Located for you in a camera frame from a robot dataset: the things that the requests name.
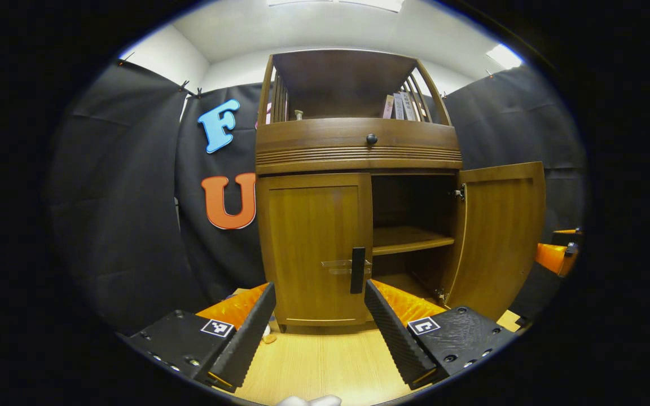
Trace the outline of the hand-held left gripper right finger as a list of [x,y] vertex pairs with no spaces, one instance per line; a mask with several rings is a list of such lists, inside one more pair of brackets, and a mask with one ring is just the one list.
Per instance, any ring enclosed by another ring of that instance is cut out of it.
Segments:
[[446,310],[376,280],[364,285],[364,303],[412,390],[470,370],[518,337],[469,307]]

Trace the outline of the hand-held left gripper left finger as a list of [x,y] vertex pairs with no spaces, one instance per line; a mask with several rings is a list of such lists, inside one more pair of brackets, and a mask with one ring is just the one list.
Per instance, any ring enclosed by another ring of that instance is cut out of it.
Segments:
[[250,369],[276,305],[273,283],[191,313],[175,310],[128,336],[145,357],[202,385],[235,392]]

